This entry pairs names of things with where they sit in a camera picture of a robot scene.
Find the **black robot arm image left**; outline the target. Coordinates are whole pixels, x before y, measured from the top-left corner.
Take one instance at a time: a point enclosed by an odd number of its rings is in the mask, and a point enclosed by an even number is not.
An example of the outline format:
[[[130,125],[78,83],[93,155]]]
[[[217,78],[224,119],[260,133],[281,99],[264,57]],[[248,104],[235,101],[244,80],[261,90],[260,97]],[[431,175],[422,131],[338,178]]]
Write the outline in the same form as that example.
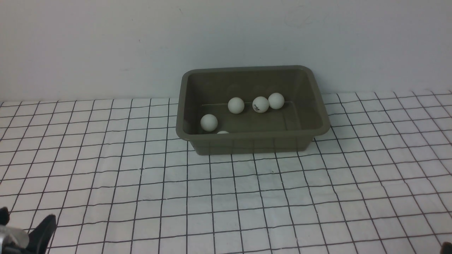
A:
[[[45,254],[52,235],[57,228],[55,215],[45,217],[39,225],[27,233],[21,228],[7,224],[10,213],[6,206],[0,209],[0,253],[1,254]]]

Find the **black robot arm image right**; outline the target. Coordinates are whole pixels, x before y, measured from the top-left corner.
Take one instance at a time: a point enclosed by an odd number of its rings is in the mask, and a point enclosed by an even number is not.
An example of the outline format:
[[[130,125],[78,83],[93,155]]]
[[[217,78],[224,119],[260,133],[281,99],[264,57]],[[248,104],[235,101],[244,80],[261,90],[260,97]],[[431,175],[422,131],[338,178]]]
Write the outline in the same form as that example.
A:
[[[452,243],[443,242],[440,250],[440,254],[452,254]]]

